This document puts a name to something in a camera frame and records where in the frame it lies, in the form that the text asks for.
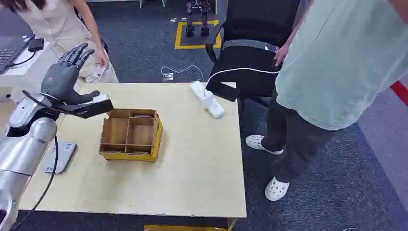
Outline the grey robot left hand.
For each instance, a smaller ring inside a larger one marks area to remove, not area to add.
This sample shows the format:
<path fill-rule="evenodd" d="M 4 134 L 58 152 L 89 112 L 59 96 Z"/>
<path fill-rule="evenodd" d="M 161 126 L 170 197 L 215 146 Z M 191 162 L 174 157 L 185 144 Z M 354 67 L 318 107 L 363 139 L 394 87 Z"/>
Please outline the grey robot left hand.
<path fill-rule="evenodd" d="M 52 96 L 67 105 L 78 105 L 91 102 L 99 96 L 99 91 L 80 95 L 74 90 L 79 72 L 86 60 L 94 54 L 94 49 L 87 49 L 88 43 L 83 43 L 67 51 L 58 62 L 48 69 L 40 88 L 41 93 Z"/>

